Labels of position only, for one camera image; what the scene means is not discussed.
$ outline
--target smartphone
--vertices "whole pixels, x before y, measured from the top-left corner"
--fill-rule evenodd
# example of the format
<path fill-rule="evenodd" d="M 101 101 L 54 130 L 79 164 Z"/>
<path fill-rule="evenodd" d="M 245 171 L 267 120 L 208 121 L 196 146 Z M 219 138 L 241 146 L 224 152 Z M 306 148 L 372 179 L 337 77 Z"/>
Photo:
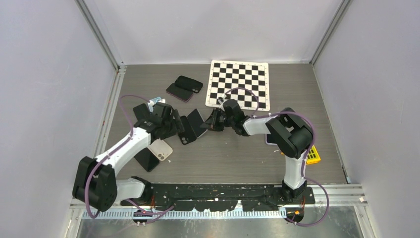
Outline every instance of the smartphone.
<path fill-rule="evenodd" d="M 184 132 L 178 134 L 179 139 L 181 140 L 181 143 L 183 145 L 188 145 L 189 143 L 196 141 L 197 137 L 196 137 L 190 123 L 188 122 L 187 117 L 182 116 L 181 117 L 181 122 L 182 122 L 182 125 L 184 126 Z"/>
<path fill-rule="evenodd" d="M 179 88 L 175 86 L 174 83 L 172 83 L 167 89 L 166 92 L 170 95 L 174 96 L 175 98 L 178 98 L 181 101 L 188 102 L 190 98 L 193 96 L 193 92 L 187 91 L 185 89 Z"/>
<path fill-rule="evenodd" d="M 207 131 L 207 129 L 201 128 L 201 125 L 204 123 L 204 121 L 203 121 L 203 118 L 201 117 L 200 112 L 197 109 L 192 111 L 187 116 L 187 119 L 197 138 L 200 138 L 200 136 L 202 136 Z"/>
<path fill-rule="evenodd" d="M 275 143 L 274 138 L 271 134 L 265 134 L 265 143 L 267 145 L 277 145 L 277 143 Z"/>
<path fill-rule="evenodd" d="M 203 87 L 203 83 L 196 81 L 195 79 L 188 78 L 185 76 L 179 76 L 175 81 L 175 86 L 182 88 L 194 93 L 198 93 Z"/>
<path fill-rule="evenodd" d="M 148 148 L 141 150 L 134 158 L 147 172 L 152 171 L 160 163 L 159 159 Z"/>
<path fill-rule="evenodd" d="M 163 140 L 155 140 L 147 147 L 160 161 L 166 160 L 172 154 L 172 148 Z"/>

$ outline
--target aluminum frame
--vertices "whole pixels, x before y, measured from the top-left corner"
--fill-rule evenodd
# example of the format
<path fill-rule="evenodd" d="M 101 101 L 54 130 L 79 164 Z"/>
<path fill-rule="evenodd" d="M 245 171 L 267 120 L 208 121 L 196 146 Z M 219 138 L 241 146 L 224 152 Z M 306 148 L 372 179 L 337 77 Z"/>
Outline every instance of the aluminum frame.
<path fill-rule="evenodd" d="M 108 43 L 105 40 L 104 35 L 99 29 L 95 19 L 92 16 L 91 11 L 89 10 L 88 6 L 86 5 L 84 0 L 74 0 L 80 8 L 83 16 L 85 17 L 86 21 L 88 22 L 89 27 L 92 29 L 93 34 L 95 35 L 96 39 L 98 40 L 99 44 L 101 45 L 102 49 L 104 50 L 106 56 L 108 57 L 109 61 L 111 62 L 112 66 L 115 70 L 118 70 L 120 64 L 118 64 L 114 54 L 112 53 L 111 49 L 108 46 Z"/>
<path fill-rule="evenodd" d="M 326 197 L 324 196 L 324 192 L 320 187 L 317 185 L 309 185 L 313 188 L 314 195 L 315 195 L 315 204 L 309 205 L 307 207 L 320 207 L 325 206 Z M 368 206 L 368 201 L 366 200 L 365 194 L 362 190 L 362 186 L 359 184 L 326 184 L 323 185 L 328 192 L 329 199 L 330 199 L 330 206 L 331 207 L 353 207 L 355 209 L 356 215 L 358 217 L 358 222 L 360 228 L 363 232 L 364 237 L 366 238 L 373 238 L 375 237 L 372 226 L 370 224 L 369 217 L 366 213 L 365 208 Z M 297 207 L 299 205 L 286 205 L 284 208 L 290 207 Z M 135 207 L 133 206 L 121 206 L 119 203 L 114 203 L 113 209 L 126 209 L 126 210 L 133 210 Z M 71 205 L 69 208 L 69 221 L 67 232 L 65 238 L 76 238 L 77 232 L 79 231 L 82 214 L 85 211 L 85 203 L 81 202 L 77 199 L 73 199 L 71 201 Z"/>
<path fill-rule="evenodd" d="M 315 65 L 316 61 L 318 60 L 319 56 L 321 55 L 325 45 L 328 43 L 329 38 L 334 33 L 334 30 L 337 28 L 338 24 L 340 23 L 340 20 L 342 19 L 343 15 L 346 13 L 346 10 L 352 0 L 342 0 L 340 6 L 338 7 L 327 31 L 325 32 L 321 42 L 319 43 L 314 56 L 312 57 L 312 60 L 310 61 L 310 64 Z"/>
<path fill-rule="evenodd" d="M 95 156 L 105 151 L 106 142 L 108 140 L 109 131 L 111 130 L 112 120 L 114 119 L 115 109 L 118 103 L 119 93 L 121 91 L 122 81 L 124 80 L 127 66 L 121 65 L 108 97 L 108 104 L 105 108 L 104 119 L 96 141 Z"/>

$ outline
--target gray floor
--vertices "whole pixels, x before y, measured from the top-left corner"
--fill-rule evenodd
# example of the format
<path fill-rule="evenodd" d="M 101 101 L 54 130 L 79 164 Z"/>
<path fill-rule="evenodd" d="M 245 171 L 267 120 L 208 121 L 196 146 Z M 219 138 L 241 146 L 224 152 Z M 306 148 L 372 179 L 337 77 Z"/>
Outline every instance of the gray floor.
<path fill-rule="evenodd" d="M 210 65 L 131 65 L 121 88 L 121 95 L 135 94 L 146 98 L 162 97 L 187 115 L 197 108 L 207 118 L 212 108 L 205 106 Z M 315 146 L 322 161 L 308 165 L 307 176 L 321 183 L 346 183 L 334 145 L 325 107 L 310 64 L 270 64 L 271 112 L 285 107 L 305 114 L 315 125 L 318 141 Z M 184 103 L 166 93 L 166 88 L 180 76 L 191 77 L 204 84 L 199 94 Z M 125 98 L 124 105 L 135 121 L 132 108 L 143 103 Z M 129 131 L 120 108 L 115 111 L 107 149 Z M 264 143 L 263 135 L 241 137 L 227 128 L 224 132 L 208 131 L 197 141 L 182 145 L 178 136 L 165 140 L 173 154 L 152 172 L 147 173 L 134 159 L 119 173 L 119 179 L 139 176 L 151 182 L 194 183 L 280 183 L 285 172 L 284 157 L 278 148 Z"/>

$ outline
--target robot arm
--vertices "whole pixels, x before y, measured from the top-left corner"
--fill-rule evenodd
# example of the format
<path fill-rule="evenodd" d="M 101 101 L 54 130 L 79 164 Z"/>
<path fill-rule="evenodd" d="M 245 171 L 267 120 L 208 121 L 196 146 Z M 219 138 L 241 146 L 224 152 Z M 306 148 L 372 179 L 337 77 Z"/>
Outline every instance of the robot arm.
<path fill-rule="evenodd" d="M 148 117 L 139 120 L 133 131 L 109 150 L 93 159 L 85 157 L 80 161 L 73 197 L 85 201 L 88 176 L 94 166 L 105 157 L 109 158 L 99 166 L 89 186 L 90 205 L 99 211 L 106 211 L 115 201 L 142 196 L 144 190 L 148 189 L 148 182 L 141 178 L 116 180 L 117 174 L 128 161 L 156 139 L 165 139 L 184 131 L 178 111 L 168 104 L 156 103 L 153 112 L 147 114 Z"/>
<path fill-rule="evenodd" d="M 306 188 L 305 151 L 313 140 L 313 131 L 291 108 L 285 108 L 281 115 L 253 119 L 245 116 L 238 102 L 227 100 L 222 111 L 214 109 L 203 127 L 222 131 L 232 127 L 238 135 L 271 134 L 278 148 L 286 156 L 286 173 L 282 181 L 282 193 L 291 201 Z"/>
<path fill-rule="evenodd" d="M 282 182 L 282 193 L 286 201 L 293 200 L 306 188 L 306 180 L 301 175 L 304 165 L 304 152 L 313 140 L 312 129 L 298 116 L 279 115 L 252 119 L 245 116 L 237 101 L 228 100 L 222 109 L 214 109 L 202 127 L 213 131 L 223 131 L 224 127 L 231 127 L 238 135 L 250 136 L 255 134 L 272 134 L 279 149 L 286 155 L 286 174 Z M 286 108 L 285 113 L 293 112 Z M 73 187 L 73 197 L 85 201 L 84 194 L 89 174 L 93 168 L 109 156 L 97 169 L 89 186 L 89 203 L 99 211 L 108 210 L 115 201 L 127 198 L 145 197 L 150 192 L 150 183 L 137 177 L 127 180 L 116 180 L 121 168 L 145 149 L 157 138 L 165 139 L 183 132 L 179 114 L 172 106 L 156 103 L 153 112 L 148 110 L 146 119 L 139 120 L 131 132 L 112 148 L 95 158 L 85 157 L 80 163 Z"/>

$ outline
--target white wall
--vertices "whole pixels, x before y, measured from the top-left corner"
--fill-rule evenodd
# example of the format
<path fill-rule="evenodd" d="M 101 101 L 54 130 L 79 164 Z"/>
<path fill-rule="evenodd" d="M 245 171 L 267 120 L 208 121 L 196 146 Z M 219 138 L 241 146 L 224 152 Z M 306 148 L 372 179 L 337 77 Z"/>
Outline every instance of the white wall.
<path fill-rule="evenodd" d="M 309 62 L 341 0 L 89 0 L 125 64 Z"/>
<path fill-rule="evenodd" d="M 57 238 L 114 70 L 73 0 L 0 7 L 0 233 Z"/>
<path fill-rule="evenodd" d="M 418 237 L 420 2 L 353 1 L 315 65 L 353 182 L 381 237 Z"/>

